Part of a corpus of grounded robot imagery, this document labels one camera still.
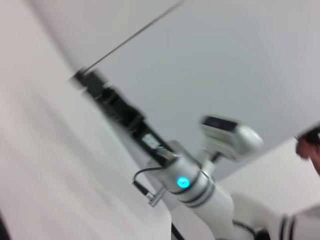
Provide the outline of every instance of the white surface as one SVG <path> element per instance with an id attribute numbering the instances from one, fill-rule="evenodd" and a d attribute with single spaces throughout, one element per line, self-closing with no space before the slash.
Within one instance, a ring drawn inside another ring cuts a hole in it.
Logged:
<path id="1" fill-rule="evenodd" d="M 244 223 L 255 230 L 265 228 L 271 240 L 279 239 L 283 214 L 274 212 L 263 201 L 252 197 L 242 194 L 232 194 L 231 197 L 234 202 L 234 220 Z"/>
<path id="2" fill-rule="evenodd" d="M 294 228 L 295 240 L 318 240 L 320 219 L 315 217 L 298 217 Z"/>
<path id="3" fill-rule="evenodd" d="M 77 68 L 119 42 L 112 31 L 121 29 L 119 22 L 131 29 L 126 36 L 137 29 L 129 27 L 134 18 L 117 7 L 124 1 L 32 1 Z M 168 1 L 140 0 L 146 2 L 149 7 L 132 10 L 135 16 L 152 18 L 155 9 L 169 6 Z M 157 4 L 162 7 L 151 7 Z M 200 118 L 218 114 L 261 134 L 261 155 L 320 119 L 319 7 L 316 0 L 190 0 L 97 68 L 146 113 L 164 139 L 180 141 L 192 154 L 204 139 Z M 108 21 L 113 16 L 119 18 Z M 135 158 L 147 161 L 142 154 Z M 253 159 L 222 161 L 216 178 Z"/>
<path id="4" fill-rule="evenodd" d="M 169 211 L 132 186 L 139 168 L 23 2 L 0 0 L 0 30 L 0 210 L 12 239 L 170 239 Z"/>
<path id="5" fill-rule="evenodd" d="M 210 201 L 192 211 L 199 216 L 210 228 L 216 239 L 235 240 L 237 238 L 232 224 L 234 203 L 231 196 L 216 185 Z"/>
<path id="6" fill-rule="evenodd" d="M 177 240 L 177 238 L 171 233 L 171 240 Z"/>
<path id="7" fill-rule="evenodd" d="M 25 0 L 75 71 L 88 67 L 177 0 Z"/>
<path id="8" fill-rule="evenodd" d="M 292 215 L 319 205 L 319 175 L 310 161 L 296 156 L 295 143 L 290 139 L 220 181 L 220 185 L 232 194 L 261 201 L 278 215 Z M 213 239 L 208 226 L 184 205 L 171 211 L 171 217 L 186 240 Z"/>

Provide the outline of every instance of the robotic arm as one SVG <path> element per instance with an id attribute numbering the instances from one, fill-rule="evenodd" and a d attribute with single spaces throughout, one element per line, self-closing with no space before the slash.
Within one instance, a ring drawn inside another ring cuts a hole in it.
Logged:
<path id="1" fill-rule="evenodd" d="M 301 220 L 295 230 L 297 221 L 292 227 L 287 218 L 277 215 L 260 202 L 242 195 L 231 196 L 216 183 L 213 162 L 220 157 L 236 161 L 263 144 L 262 139 L 248 126 L 225 117 L 206 116 L 201 123 L 206 159 L 200 164 L 179 142 L 162 140 L 147 125 L 144 116 L 127 104 L 95 71 L 79 71 L 74 79 L 86 88 L 106 116 L 120 124 L 153 159 L 150 165 L 157 169 L 152 171 L 153 175 L 209 226 L 217 240 L 253 239 L 252 235 L 234 224 L 235 220 L 255 230 L 267 229 L 265 233 L 256 235 L 255 240 L 315 240 L 308 238 L 306 231 L 320 233 L 315 221 Z"/>

